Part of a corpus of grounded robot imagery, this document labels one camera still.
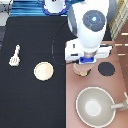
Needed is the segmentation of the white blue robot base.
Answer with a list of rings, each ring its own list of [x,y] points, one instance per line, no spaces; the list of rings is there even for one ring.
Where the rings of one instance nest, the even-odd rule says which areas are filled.
[[[43,10],[46,15],[61,15],[66,12],[66,0],[44,0]]]

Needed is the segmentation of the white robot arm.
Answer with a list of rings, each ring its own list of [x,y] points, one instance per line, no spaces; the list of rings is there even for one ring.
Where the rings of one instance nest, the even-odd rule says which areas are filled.
[[[76,36],[66,42],[65,60],[79,64],[107,58],[111,46],[102,45],[107,24],[117,11],[116,0],[83,0],[72,4],[67,14],[68,27]]]

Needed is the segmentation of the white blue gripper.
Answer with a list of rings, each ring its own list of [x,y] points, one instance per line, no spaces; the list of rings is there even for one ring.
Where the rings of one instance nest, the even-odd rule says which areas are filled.
[[[65,61],[67,63],[90,64],[95,63],[97,59],[107,58],[112,50],[108,44],[100,44],[98,47],[85,48],[77,39],[66,42]]]

